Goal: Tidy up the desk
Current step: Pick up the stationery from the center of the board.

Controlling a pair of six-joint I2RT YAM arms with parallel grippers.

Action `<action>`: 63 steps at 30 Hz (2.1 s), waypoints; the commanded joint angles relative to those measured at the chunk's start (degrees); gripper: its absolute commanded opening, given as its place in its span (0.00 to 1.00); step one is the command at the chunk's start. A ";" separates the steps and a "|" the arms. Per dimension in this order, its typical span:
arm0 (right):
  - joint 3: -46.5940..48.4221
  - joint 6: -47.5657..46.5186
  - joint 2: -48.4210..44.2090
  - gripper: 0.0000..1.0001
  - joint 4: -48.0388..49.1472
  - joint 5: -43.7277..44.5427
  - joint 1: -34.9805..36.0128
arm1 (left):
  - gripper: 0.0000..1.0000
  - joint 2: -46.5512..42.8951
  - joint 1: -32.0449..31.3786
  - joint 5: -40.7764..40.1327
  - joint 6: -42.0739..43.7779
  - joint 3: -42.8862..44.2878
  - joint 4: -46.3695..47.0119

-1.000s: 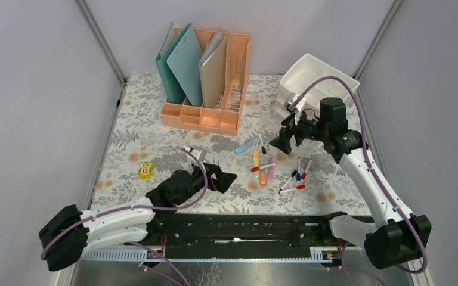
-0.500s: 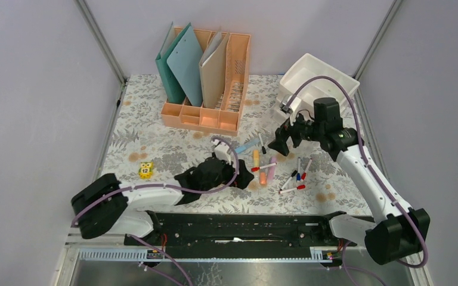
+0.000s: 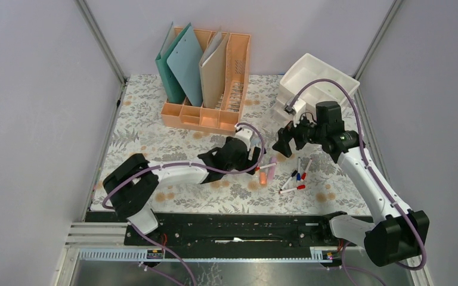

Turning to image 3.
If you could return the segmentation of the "white plastic drawer unit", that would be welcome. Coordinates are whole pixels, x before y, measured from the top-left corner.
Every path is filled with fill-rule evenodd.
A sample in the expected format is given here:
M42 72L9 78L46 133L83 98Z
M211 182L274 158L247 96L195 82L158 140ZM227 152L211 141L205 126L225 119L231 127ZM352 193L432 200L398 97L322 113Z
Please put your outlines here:
M344 88L353 98L360 82L306 53L285 73L278 86L278 96L272 108L272 119L280 125L286 125L293 120L293 115L284 109L294 96L308 83L317 79L330 79ZM315 105L322 101L336 101L344 109L349 107L346 96L329 82L319 82L310 86L299 97L304 102L304 110L315 113Z

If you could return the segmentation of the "green folder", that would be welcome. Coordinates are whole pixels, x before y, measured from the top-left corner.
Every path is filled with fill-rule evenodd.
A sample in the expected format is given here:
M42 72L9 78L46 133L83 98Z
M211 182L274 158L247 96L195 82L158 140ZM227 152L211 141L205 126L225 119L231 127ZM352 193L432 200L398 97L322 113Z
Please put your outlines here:
M189 27L191 27L191 23L186 25L179 35L177 35L175 33L174 23L172 22L166 34L166 38L163 41L160 52L155 59L163 87L168 97L168 102L173 104L182 104L185 99L185 92L182 90L182 87L170 69L167 59Z

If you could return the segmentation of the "light blue folder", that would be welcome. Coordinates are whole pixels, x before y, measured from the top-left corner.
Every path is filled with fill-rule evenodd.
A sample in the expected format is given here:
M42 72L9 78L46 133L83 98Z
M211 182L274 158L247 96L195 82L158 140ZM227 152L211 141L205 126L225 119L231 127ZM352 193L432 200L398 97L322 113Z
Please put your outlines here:
M172 73L168 101L181 104L188 99L194 107L203 102L199 62L203 55L194 28L189 23L175 39L166 63Z

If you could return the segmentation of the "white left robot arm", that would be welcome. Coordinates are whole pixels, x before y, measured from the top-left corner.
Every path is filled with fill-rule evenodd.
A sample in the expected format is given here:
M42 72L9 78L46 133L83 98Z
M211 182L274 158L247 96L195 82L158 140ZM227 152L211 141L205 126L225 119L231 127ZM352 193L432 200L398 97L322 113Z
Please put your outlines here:
M104 179L107 195L103 207L113 209L118 218L137 227L138 237L153 245L161 237L158 219L148 202L156 189L208 184L226 175L252 175L265 153L265 147L251 149L244 139L229 136L222 147L191 160L158 162L134 154Z

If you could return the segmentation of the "pink purple highlighter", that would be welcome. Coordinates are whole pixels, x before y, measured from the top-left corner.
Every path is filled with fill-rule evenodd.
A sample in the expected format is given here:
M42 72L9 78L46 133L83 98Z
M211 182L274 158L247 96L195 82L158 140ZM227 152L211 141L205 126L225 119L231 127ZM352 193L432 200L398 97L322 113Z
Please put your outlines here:
M277 158L276 157L270 158L270 164L271 164L271 166L268 168L268 172L267 172L267 183L268 184L272 183L272 181L274 179L274 174L275 174L276 164L277 164Z

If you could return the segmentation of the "tan kraft folder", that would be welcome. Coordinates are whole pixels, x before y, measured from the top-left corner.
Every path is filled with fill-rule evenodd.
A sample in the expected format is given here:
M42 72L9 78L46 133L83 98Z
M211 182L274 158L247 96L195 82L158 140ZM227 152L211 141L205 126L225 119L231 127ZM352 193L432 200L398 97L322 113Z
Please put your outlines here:
M204 108L215 108L225 88L226 49L230 34L218 29L199 62Z

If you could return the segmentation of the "orange highlighter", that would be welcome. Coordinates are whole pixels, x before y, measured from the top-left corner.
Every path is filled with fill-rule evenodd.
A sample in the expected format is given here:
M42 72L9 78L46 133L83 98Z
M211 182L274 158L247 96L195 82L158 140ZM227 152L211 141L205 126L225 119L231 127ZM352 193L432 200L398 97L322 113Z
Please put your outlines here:
M267 174L266 171L261 170L259 172L259 184L266 185L267 184Z

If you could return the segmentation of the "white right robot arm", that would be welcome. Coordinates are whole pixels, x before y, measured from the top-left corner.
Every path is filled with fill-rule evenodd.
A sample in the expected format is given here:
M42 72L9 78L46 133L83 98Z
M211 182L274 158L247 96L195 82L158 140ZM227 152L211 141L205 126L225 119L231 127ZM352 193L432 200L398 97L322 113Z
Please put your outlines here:
M335 101L318 103L312 120L307 118L303 101L286 106L284 111L292 114L293 119L279 129L273 149L290 157L290 141L295 142L297 150L306 144L321 145L348 175L373 218L369 223L342 212L329 214L328 223L318 229L319 240L326 245L334 245L340 239L354 243L365 249L376 266L421 256L415 268L423 268L429 218L423 211L413 211L392 190L370 160L362 137L345 129L340 105Z

